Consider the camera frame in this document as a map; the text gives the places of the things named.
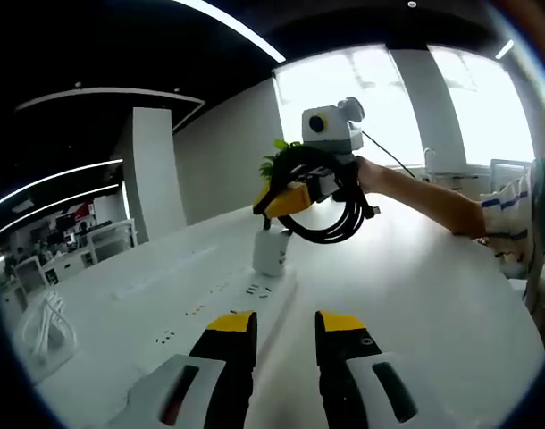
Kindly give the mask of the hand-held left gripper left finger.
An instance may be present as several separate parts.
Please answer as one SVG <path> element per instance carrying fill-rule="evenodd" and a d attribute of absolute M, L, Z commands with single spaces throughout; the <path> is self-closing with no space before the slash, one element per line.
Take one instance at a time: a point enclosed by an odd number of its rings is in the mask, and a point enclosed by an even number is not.
<path fill-rule="evenodd" d="M 128 427 L 243 427 L 256 352 L 255 311 L 218 317 L 187 355 L 170 357 L 130 389 Z"/>

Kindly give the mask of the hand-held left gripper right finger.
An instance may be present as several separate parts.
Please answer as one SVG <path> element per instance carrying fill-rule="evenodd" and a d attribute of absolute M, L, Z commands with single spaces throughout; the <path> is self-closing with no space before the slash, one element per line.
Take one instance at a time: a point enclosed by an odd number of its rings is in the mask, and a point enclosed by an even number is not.
<path fill-rule="evenodd" d="M 438 398 L 406 359 L 352 315 L 314 317 L 319 390 L 330 428 L 436 428 Z"/>

